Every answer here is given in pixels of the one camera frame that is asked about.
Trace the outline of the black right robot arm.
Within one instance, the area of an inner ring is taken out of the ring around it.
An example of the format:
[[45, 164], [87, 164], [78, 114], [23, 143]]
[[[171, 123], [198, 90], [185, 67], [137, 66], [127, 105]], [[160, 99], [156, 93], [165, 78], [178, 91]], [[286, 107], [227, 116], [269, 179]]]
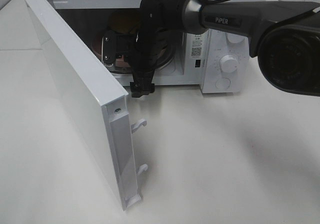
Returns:
[[248, 38], [265, 79], [284, 92], [319, 96], [320, 5], [312, 1], [142, 0], [135, 34], [105, 32], [102, 61], [119, 55], [132, 68], [133, 97], [154, 92], [158, 54], [171, 31], [203, 34], [208, 29]]

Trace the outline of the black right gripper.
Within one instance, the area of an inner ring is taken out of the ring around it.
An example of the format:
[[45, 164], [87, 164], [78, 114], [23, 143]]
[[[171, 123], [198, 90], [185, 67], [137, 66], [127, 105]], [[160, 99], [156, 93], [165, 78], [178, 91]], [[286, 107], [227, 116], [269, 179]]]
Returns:
[[132, 69], [156, 69], [157, 59], [169, 45], [172, 30], [183, 30], [182, 9], [185, 0], [142, 0], [139, 9], [140, 28], [135, 34], [107, 30], [102, 38], [101, 58], [112, 67], [118, 55]]

